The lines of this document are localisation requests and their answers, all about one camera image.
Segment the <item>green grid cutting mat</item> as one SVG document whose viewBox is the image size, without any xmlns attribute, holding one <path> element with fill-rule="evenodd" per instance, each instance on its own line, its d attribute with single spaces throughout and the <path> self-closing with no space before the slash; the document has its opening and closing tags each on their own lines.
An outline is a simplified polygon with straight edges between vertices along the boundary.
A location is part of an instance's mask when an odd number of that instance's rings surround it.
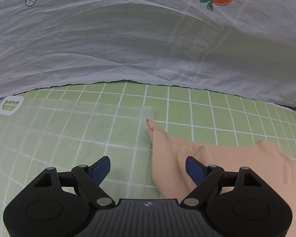
<svg viewBox="0 0 296 237">
<path fill-rule="evenodd" d="M 227 146 L 251 146 L 269 140 L 296 163 L 296 112 L 274 104 L 208 90 L 126 81 L 38 89 L 23 93 L 23 97 L 150 106 L 152 119 L 171 135 Z M 0 204 L 0 226 L 7 204 Z"/>
</svg>

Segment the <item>translucent zipper storage bag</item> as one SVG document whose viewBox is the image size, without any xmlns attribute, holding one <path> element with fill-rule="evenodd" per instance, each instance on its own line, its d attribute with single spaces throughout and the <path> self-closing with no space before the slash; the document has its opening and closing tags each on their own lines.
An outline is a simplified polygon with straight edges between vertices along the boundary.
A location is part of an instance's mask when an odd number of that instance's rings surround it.
<svg viewBox="0 0 296 237">
<path fill-rule="evenodd" d="M 101 187 L 113 199 L 158 198 L 151 173 L 150 106 L 24 99 L 0 103 L 0 204 L 11 201 L 43 169 L 91 165 L 111 170 Z"/>
</svg>

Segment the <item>beige long-sleeve garment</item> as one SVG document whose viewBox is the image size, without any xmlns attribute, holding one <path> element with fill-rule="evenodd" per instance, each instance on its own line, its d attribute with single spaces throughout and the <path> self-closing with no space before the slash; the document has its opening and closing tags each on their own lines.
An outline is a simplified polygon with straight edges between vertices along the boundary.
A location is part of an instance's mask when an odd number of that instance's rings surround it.
<svg viewBox="0 0 296 237">
<path fill-rule="evenodd" d="M 288 236 L 296 236 L 296 164 L 281 148 L 263 140 L 250 147 L 218 146 L 197 143 L 168 134 L 151 119 L 145 122 L 152 141 L 152 176 L 163 198 L 182 201 L 196 184 L 185 170 L 185 160 L 192 156 L 208 166 L 225 171 L 251 168 L 291 207 L 292 224 Z"/>
</svg>

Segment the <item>grey printed bed sheet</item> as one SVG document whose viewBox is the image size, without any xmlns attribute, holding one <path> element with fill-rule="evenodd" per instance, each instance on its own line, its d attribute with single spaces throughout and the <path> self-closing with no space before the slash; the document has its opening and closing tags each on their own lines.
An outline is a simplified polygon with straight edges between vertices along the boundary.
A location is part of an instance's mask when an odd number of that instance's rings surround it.
<svg viewBox="0 0 296 237">
<path fill-rule="evenodd" d="M 296 108 L 296 0 L 0 0 L 0 99 L 119 80 Z"/>
</svg>

